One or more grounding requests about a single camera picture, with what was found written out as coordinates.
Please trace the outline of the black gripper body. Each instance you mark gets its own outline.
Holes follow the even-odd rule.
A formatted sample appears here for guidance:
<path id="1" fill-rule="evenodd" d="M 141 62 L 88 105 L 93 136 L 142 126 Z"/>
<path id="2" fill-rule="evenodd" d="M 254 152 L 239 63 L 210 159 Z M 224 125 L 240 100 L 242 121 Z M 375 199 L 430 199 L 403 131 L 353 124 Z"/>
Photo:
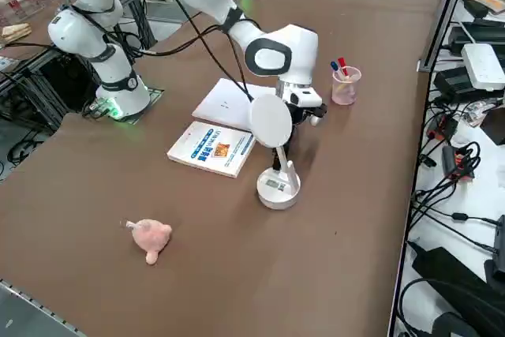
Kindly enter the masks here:
<path id="1" fill-rule="evenodd" d="M 303 123 L 307 117 L 312 115 L 312 109 L 290 104 L 290 115 L 292 120 L 291 136 L 293 136 L 297 126 Z"/>

